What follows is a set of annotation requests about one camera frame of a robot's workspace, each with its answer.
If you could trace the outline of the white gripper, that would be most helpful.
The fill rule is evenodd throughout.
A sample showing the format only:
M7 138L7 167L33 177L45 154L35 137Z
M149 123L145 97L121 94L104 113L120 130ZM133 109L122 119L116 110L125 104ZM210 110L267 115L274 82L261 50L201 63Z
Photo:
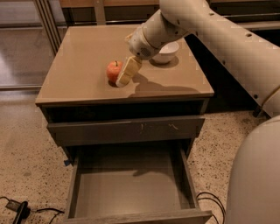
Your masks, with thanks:
M129 51L135 56L130 56L123 62L122 70L115 82L119 88L129 84L133 76L142 67L142 60L150 60L159 53L157 48L149 44L141 26L138 26L124 40L129 44Z

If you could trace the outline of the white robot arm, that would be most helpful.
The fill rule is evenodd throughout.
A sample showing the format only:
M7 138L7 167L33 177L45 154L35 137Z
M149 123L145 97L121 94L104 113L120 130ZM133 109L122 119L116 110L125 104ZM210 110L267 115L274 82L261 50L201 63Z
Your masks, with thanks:
M234 158L225 224L280 224L280 48L210 9L207 0L159 0L128 37L116 84L126 86L166 44L195 35L269 115Z

